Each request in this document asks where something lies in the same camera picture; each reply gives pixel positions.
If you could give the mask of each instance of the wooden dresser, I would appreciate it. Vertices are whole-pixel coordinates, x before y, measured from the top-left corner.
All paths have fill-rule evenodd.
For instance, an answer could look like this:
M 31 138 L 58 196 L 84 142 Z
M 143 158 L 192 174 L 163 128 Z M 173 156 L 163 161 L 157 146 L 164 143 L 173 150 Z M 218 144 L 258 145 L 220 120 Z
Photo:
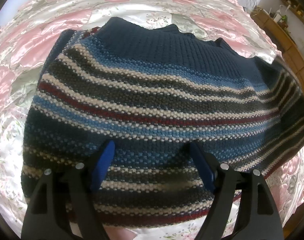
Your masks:
M 263 10 L 253 11 L 251 13 L 251 18 L 261 29 L 268 30 L 274 36 L 274 38 L 277 39 L 278 44 L 282 47 L 281 49 L 278 49 L 282 51 L 284 60 L 300 80 L 304 93 L 304 59 L 301 53 L 298 51 L 296 44 L 287 35 L 287 33 Z

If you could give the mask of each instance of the silver rivet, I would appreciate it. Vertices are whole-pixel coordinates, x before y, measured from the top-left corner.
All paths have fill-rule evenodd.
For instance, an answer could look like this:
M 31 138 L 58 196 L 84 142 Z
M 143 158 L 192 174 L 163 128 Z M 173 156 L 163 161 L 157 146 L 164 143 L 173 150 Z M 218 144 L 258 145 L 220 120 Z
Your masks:
M 51 174 L 51 169 L 46 169 L 45 171 L 44 171 L 44 175 L 50 175 Z
M 78 163 L 77 165 L 75 165 L 75 168 L 76 168 L 77 170 L 83 169 L 83 168 L 84 168 L 84 163 Z
M 255 169 L 255 170 L 253 170 L 253 174 L 255 176 L 260 176 L 261 172 L 259 170 Z
M 227 165 L 226 163 L 222 163 L 220 165 L 220 167 L 221 167 L 222 170 L 225 170 L 225 171 L 227 171 L 229 169 L 229 165 Z

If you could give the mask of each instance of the striped sweater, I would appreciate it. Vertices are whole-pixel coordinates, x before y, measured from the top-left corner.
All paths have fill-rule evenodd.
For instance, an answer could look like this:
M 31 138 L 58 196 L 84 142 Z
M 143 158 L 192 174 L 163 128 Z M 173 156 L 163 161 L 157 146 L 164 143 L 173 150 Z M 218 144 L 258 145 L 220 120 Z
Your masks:
M 51 168 L 84 162 L 107 139 L 115 157 L 92 194 L 104 224 L 156 227 L 205 215 L 205 190 L 186 145 L 267 177 L 304 144 L 304 97 L 278 61 L 244 58 L 223 39 L 120 18 L 64 31 L 42 71 L 24 131 L 29 198 Z M 67 205 L 71 218 L 72 208 Z

